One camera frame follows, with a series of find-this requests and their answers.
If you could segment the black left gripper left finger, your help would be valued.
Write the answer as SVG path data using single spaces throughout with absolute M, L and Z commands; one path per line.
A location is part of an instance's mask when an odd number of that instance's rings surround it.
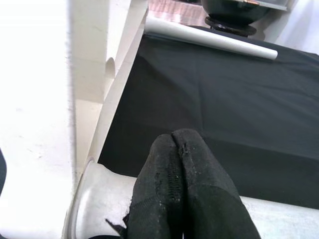
M 125 226 L 107 223 L 123 239 L 180 239 L 184 182 L 178 148 L 169 134 L 158 136 L 134 184 Z

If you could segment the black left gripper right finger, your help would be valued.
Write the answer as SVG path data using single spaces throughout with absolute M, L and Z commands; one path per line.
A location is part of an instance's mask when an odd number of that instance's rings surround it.
M 200 134 L 192 129 L 179 129 L 172 137 L 185 181 L 184 238 L 260 238 L 231 177 Z

